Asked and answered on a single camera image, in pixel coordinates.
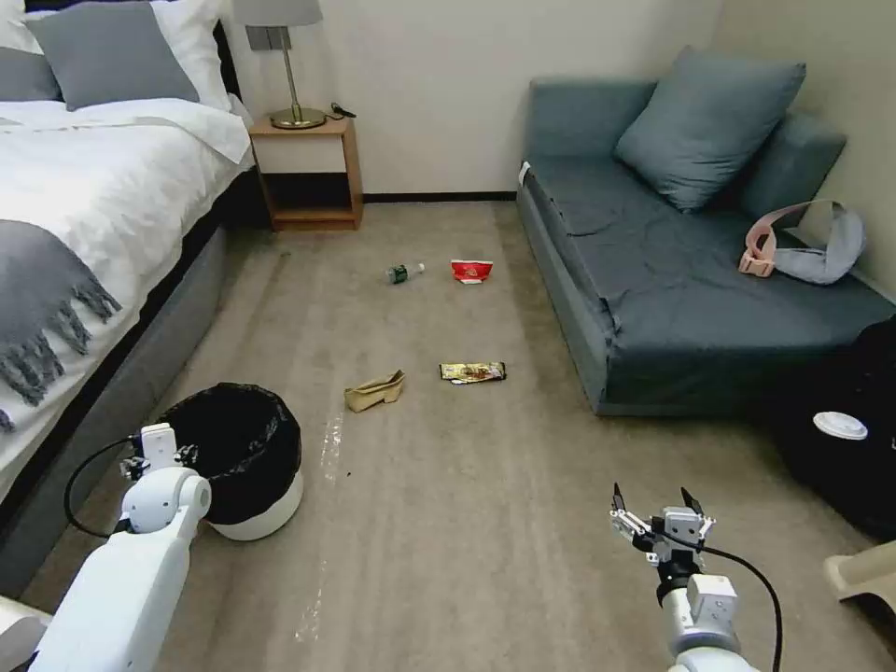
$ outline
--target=blanket fringe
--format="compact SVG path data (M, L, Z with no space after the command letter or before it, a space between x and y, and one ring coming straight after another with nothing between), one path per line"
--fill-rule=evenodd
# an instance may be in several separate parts
M72 298L86 305L103 322L121 310L121 305L105 290L95 277L72 287ZM77 316L71 300L64 301L59 310L38 332L24 343L0 345L0 380L19 393L25 403L37 406L47 394L50 384L65 374L59 357L49 345L43 329L59 335L80 355L88 352L92 338ZM0 409L0 429L12 431L14 425L7 413Z

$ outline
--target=white pillow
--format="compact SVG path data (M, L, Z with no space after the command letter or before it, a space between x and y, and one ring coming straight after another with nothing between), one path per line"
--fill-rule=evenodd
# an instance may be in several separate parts
M221 78L221 60L213 35L221 16L220 1L156 0L150 4L161 33L199 93L199 102L230 112L231 101Z
M37 40L25 24L24 0L0 0L0 47L40 53Z

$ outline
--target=bed frame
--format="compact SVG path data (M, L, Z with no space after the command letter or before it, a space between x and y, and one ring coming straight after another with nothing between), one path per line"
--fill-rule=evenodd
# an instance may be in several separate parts
M26 0L25 5L40 11L77 2ZM240 96L220 24L215 39L227 90ZM103 360L19 474L0 502L0 595L21 595L67 527L63 490L77 464L146 421L204 336L223 280L225 230L266 222L265 212L258 176L239 175L184 237L180 260L149 293L139 323ZM76 509L115 458L110 453L85 469L73 493Z

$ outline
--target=white duvet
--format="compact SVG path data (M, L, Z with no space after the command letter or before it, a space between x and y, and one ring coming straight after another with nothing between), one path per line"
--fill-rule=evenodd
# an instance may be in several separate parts
M0 408L16 424L11 434L0 433L0 499L93 369L136 324L148 292L176 263L182 236L245 167L248 149L240 117L184 101L77 112L62 103L0 103L0 218L52 232L122 305L103 325L74 302L93 336L90 352L79 356L48 334L66 375L39 407L0 383Z

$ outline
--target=bag strap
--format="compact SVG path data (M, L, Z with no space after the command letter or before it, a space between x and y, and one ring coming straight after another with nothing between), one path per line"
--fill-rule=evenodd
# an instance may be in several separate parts
M799 212L813 203L834 203L834 200L817 199L815 201L788 205L757 219L756 223L747 232L747 251L741 257L740 265L737 269L742 273L756 275L757 277L768 277L771 275L775 269L775 253L777 252L777 236L775 236L774 225L787 215ZM762 246L760 246L759 242L762 238L765 238L765 240Z

